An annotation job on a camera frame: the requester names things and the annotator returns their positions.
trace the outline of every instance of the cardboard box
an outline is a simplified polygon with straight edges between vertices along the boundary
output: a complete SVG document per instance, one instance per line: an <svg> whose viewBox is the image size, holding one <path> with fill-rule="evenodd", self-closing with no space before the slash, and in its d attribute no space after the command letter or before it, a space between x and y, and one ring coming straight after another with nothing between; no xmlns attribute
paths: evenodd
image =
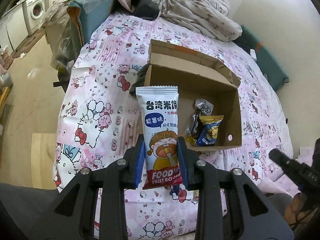
<svg viewBox="0 0 320 240"><path fill-rule="evenodd" d="M145 86L178 86L178 135L185 136L196 112L195 101L204 98L214 105L213 115L224 115L214 146L195 151L222 150L242 145L241 114L237 88L240 80L220 60L198 51L151 40Z"/></svg>

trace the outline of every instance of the rice cake package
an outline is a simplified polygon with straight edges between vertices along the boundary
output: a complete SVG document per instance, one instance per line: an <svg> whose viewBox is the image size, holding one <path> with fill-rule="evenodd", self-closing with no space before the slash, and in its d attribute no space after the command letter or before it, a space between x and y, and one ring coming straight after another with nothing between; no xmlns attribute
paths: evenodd
<svg viewBox="0 0 320 240"><path fill-rule="evenodd" d="M181 184L178 165L178 87L137 87L141 109L147 180L143 189Z"/></svg>
<svg viewBox="0 0 320 240"><path fill-rule="evenodd" d="M223 115L202 115L199 117L204 129L196 142L196 146L207 146L215 144L218 136L218 127Z"/></svg>

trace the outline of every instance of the cartoon open mouth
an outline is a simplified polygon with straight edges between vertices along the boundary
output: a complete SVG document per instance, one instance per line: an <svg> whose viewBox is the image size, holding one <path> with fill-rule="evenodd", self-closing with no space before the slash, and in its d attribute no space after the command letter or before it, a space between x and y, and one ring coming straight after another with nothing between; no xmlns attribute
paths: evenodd
<svg viewBox="0 0 320 240"><path fill-rule="evenodd" d="M168 153L171 153L172 157L175 156L177 154L177 145L173 143L167 143L167 144L160 145L156 149L156 155L160 158L167 158Z"/></svg>

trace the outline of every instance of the pink and white bedsheet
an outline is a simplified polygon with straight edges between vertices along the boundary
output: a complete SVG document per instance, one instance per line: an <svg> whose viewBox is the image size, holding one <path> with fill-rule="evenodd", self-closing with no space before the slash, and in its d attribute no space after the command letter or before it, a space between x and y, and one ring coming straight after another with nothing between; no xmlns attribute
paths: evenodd
<svg viewBox="0 0 320 240"><path fill-rule="evenodd" d="M147 63L150 39L219 58L241 77L242 147L208 151L200 158L219 169L239 167L256 184L266 177L278 179L282 171L269 160L268 153L278 147L292 157L292 144L278 97L251 57L232 42L207 38L161 18L149 22L116 13L92 34L72 69L58 121L54 165L58 190L81 168L107 167L135 145L142 124L137 100L129 95L129 88ZM139 188L125 191L129 238L159 239L193 231L197 214L193 192L187 192L183 185L179 189L142 190L145 176L144 169ZM95 228L98 235L98 212Z"/></svg>

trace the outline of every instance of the hello kitty bedsheet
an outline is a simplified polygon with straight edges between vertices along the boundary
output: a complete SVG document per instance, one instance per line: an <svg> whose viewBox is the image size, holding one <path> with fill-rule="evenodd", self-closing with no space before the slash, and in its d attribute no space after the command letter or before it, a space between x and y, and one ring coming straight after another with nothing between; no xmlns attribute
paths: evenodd
<svg viewBox="0 0 320 240"><path fill-rule="evenodd" d="M239 167L256 184L265 177L279 178L282 171L268 153L278 147L293 156L289 131L276 93L250 55L232 42L207 38L161 18L150 22L116 13L92 34L72 69L58 120L54 165L58 190L81 168L107 167L135 145L142 130L141 113L129 88L147 63L150 39L216 57L241 78L242 147L208 151L200 158L219 169ZM193 231L197 215L193 192L183 185L142 190L145 173L144 168L137 190L125 191L129 238L160 239ZM222 209L226 212L225 203ZM99 211L95 219L98 235Z"/></svg>

